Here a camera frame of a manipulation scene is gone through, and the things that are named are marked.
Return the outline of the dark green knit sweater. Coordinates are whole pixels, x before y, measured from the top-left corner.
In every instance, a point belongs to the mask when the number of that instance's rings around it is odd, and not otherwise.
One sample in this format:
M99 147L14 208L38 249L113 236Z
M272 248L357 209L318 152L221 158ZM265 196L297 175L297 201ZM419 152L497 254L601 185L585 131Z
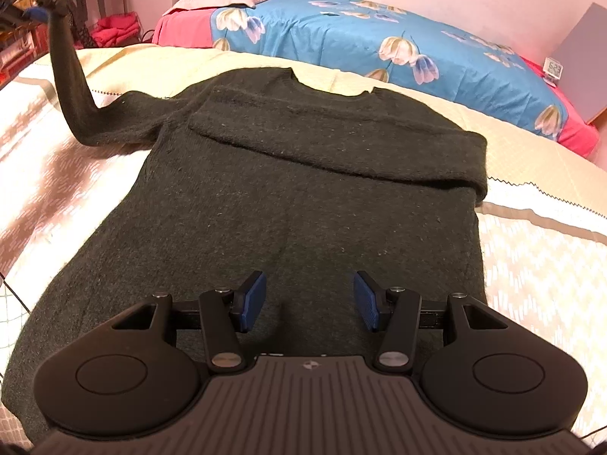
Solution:
M289 68L231 70L168 99L129 91L100 108L66 19L52 16L49 33L75 139L149 155L13 348L2 400L30 441L47 432L31 389L41 362L155 292L190 300L260 270L266 304L245 348L288 355L373 352L353 302L358 270L428 300L484 298L483 136L403 94L328 94Z

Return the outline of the red folded clothes pile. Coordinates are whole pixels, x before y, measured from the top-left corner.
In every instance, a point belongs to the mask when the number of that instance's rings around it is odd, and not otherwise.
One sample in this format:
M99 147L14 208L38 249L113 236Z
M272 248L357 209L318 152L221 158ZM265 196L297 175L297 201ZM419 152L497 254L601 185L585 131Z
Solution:
M140 30L137 13L117 13L98 20L91 31L91 38L98 47L116 47L138 38Z

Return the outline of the yellow and white patterned bedspread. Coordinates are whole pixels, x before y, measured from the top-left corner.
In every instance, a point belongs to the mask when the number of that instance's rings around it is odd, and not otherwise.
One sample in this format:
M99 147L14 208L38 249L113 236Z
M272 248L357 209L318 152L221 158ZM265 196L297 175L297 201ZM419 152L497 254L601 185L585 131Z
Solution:
M478 209L489 304L588 376L574 429L606 438L606 174L554 141L464 106L415 99L487 139ZM79 145L41 58L1 91L1 355L41 294L126 196L145 151Z

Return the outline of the blue floral quilt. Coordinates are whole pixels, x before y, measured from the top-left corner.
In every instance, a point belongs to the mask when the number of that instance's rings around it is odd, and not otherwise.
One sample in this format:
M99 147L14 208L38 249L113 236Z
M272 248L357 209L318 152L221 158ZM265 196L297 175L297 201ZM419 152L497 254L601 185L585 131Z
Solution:
M506 45L368 0L266 0L213 12L215 46L422 91L558 140L564 104Z

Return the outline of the small white digital clock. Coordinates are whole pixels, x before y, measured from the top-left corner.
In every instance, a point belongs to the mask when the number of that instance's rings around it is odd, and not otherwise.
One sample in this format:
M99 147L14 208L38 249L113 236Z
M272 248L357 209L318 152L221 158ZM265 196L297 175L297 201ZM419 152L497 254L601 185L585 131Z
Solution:
M542 66L542 78L552 87L556 87L563 75L563 65L549 56L544 59Z

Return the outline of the grey board against wall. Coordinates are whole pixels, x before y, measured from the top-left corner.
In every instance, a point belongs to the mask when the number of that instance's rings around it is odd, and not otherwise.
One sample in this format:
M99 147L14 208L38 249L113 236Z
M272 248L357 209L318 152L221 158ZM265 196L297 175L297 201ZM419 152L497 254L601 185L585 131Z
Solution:
M584 13L552 57L563 66L559 89L586 123L606 110L607 9L597 3Z

